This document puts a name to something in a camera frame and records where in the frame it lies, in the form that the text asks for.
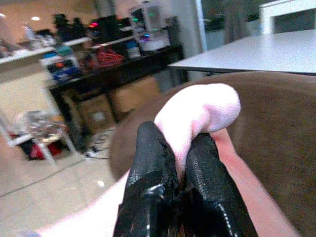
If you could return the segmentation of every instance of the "floor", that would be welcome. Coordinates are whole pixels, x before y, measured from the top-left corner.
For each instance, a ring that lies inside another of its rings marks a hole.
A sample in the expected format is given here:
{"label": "floor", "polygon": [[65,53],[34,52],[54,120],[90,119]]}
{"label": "floor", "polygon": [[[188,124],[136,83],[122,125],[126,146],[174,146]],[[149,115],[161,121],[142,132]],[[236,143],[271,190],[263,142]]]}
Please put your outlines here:
{"label": "floor", "polygon": [[20,148],[8,147],[0,137],[0,237],[52,224],[85,208],[115,182],[107,159],[68,151],[55,159],[58,167],[28,161]]}

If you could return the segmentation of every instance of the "white shelf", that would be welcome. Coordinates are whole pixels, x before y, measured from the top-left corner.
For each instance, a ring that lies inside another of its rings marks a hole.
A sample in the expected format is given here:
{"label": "white shelf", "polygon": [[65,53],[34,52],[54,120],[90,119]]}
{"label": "white shelf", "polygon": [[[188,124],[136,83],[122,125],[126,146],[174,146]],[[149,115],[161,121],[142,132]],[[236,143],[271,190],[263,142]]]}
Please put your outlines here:
{"label": "white shelf", "polygon": [[102,43],[100,45],[96,45],[96,46],[93,46],[91,48],[99,48],[101,46],[108,46],[108,45],[115,44],[115,43],[121,43],[121,42],[124,42],[124,41],[127,41],[127,40],[132,40],[134,38],[135,38],[134,36],[129,36],[129,37],[121,38],[121,39],[118,39],[118,40],[110,41],[110,42],[107,42],[107,43]]}
{"label": "white shelf", "polygon": [[[81,43],[84,43],[84,42],[87,42],[87,41],[91,41],[91,38],[83,37],[83,38],[80,38],[80,39],[75,39],[75,40],[71,40],[71,41],[68,41],[68,42],[64,42],[64,44],[67,45],[67,46],[73,46],[73,45],[81,44]],[[20,59],[23,59],[23,58],[32,57],[32,56],[43,54],[43,53],[48,53],[48,52],[51,52],[51,51],[54,51],[54,47],[45,47],[45,48],[37,49],[37,50],[34,50],[34,51],[28,51],[25,54],[2,58],[2,59],[0,59],[0,64],[12,62],[12,61],[15,61],[15,60],[20,60]]]}
{"label": "white shelf", "polygon": [[292,0],[271,1],[271,2],[268,2],[268,3],[261,4],[259,7],[273,6],[273,5],[282,4],[282,3],[285,3],[285,2],[288,2],[288,1],[292,1]]}

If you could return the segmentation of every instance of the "white chair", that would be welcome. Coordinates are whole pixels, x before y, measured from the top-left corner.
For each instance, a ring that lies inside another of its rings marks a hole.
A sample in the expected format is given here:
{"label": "white chair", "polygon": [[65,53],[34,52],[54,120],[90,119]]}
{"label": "white chair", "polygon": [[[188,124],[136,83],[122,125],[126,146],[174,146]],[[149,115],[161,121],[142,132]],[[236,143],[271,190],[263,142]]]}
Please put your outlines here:
{"label": "white chair", "polygon": [[262,4],[259,7],[262,33],[273,34],[276,16],[315,8],[316,0],[278,0]]}
{"label": "white chair", "polygon": [[40,150],[42,151],[45,159],[48,160],[53,166],[56,166],[56,162],[47,147],[49,144],[57,140],[64,139],[70,151],[72,153],[76,152],[76,149],[65,130],[66,127],[64,126],[62,128],[63,126],[62,124],[63,123],[61,122],[56,122],[55,124],[47,123],[45,126],[40,127],[28,121],[26,124],[26,126],[28,127],[27,128],[28,133],[18,136],[16,138],[12,138],[10,136],[12,126],[10,126],[10,123],[6,119],[3,112],[0,111],[0,132],[3,135],[8,146],[10,147],[18,146],[32,139],[32,141],[35,144],[37,144]]}

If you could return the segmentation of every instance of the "wall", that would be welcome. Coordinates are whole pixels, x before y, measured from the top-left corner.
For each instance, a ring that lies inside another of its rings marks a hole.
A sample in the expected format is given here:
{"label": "wall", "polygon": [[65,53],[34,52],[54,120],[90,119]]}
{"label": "wall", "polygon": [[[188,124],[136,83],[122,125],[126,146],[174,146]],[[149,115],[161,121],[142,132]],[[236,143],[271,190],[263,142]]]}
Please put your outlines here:
{"label": "wall", "polygon": [[0,38],[4,39],[8,43],[15,43],[15,40],[10,33],[8,25],[4,17],[0,16]]}
{"label": "wall", "polygon": [[[180,42],[184,47],[185,57],[202,53],[202,40],[198,27],[197,7],[195,0],[171,0],[170,14],[177,16],[180,26]],[[205,76],[202,72],[189,72],[189,80]]]}
{"label": "wall", "polygon": [[111,7],[110,0],[97,0],[98,14],[101,17],[113,15],[115,12],[114,7]]}
{"label": "wall", "polygon": [[42,88],[45,88],[46,74],[39,63],[25,66],[7,64],[15,69],[0,73],[0,110],[10,122],[24,111],[47,110],[49,104]]}
{"label": "wall", "polygon": [[[88,24],[97,17],[93,0],[28,0],[13,3],[1,3],[0,13],[6,15],[6,23],[16,40],[24,38],[22,23],[27,21],[34,30],[51,29],[55,32],[53,14],[65,13],[70,22],[74,17],[80,17]],[[38,16],[39,21],[30,20]]]}
{"label": "wall", "polygon": [[[171,2],[173,0],[158,0],[160,1],[162,10],[166,16],[171,15]],[[142,2],[142,0],[114,0],[116,15],[120,18],[129,17],[129,10],[136,7]]]}

